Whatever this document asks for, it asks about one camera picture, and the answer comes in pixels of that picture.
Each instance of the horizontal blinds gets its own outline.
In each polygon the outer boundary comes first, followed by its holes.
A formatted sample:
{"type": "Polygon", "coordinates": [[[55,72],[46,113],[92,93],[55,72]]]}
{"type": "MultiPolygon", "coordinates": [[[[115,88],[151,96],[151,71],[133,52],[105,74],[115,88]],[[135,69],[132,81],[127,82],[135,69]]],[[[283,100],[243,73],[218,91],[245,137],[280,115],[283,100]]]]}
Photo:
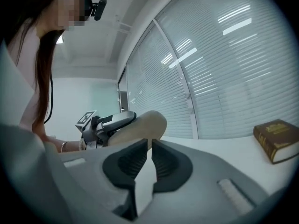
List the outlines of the horizontal blinds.
{"type": "Polygon", "coordinates": [[[299,125],[298,46],[269,0],[177,0],[157,21],[174,47],[199,138],[252,134],[273,119],[299,125]]]}
{"type": "Polygon", "coordinates": [[[137,115],[150,110],[167,119],[166,136],[192,138],[190,114],[178,70],[156,26],[147,33],[127,63],[130,110],[137,115]]]}

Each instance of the brown book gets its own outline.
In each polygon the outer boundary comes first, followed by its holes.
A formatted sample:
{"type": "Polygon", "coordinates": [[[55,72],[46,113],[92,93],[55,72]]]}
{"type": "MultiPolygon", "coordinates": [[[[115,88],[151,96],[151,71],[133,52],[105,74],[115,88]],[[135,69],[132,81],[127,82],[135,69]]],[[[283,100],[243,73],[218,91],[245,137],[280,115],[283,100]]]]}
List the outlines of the brown book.
{"type": "Polygon", "coordinates": [[[281,119],[254,126],[253,135],[273,164],[299,154],[299,128],[281,119]]]}

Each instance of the gold lettering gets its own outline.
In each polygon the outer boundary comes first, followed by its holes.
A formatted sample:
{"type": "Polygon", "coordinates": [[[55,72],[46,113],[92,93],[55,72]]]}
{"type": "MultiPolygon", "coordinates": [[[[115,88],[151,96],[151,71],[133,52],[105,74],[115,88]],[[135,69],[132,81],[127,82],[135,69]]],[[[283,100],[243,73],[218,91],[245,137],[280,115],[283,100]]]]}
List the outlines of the gold lettering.
{"type": "Polygon", "coordinates": [[[266,130],[269,133],[277,134],[277,133],[287,131],[287,130],[289,130],[289,128],[285,124],[278,123],[278,124],[273,124],[273,125],[270,125],[269,127],[266,127],[266,130]]]}
{"type": "Polygon", "coordinates": [[[261,146],[263,147],[263,149],[265,150],[265,152],[268,154],[270,151],[270,147],[269,147],[269,145],[266,144],[266,138],[264,136],[262,136],[261,133],[258,136],[258,141],[261,144],[261,146]]]}
{"type": "Polygon", "coordinates": [[[282,147],[286,147],[288,145],[290,145],[291,143],[281,143],[281,144],[278,144],[278,143],[274,143],[274,146],[276,148],[282,148],[282,147]]]}
{"type": "Polygon", "coordinates": [[[274,155],[275,155],[275,153],[276,153],[276,149],[274,149],[273,151],[272,151],[272,153],[271,153],[271,161],[273,161],[273,158],[274,158],[274,155]]]}

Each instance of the book spine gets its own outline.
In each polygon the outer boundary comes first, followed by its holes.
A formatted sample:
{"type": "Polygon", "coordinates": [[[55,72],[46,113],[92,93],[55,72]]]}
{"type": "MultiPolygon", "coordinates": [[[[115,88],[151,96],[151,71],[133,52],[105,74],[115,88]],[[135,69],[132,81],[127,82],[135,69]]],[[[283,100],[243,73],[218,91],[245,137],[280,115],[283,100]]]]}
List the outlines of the book spine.
{"type": "Polygon", "coordinates": [[[253,129],[253,135],[257,139],[257,141],[260,143],[264,151],[266,152],[267,156],[269,157],[270,161],[273,163],[274,155],[277,151],[277,149],[274,147],[274,144],[272,144],[255,126],[253,129]]]}

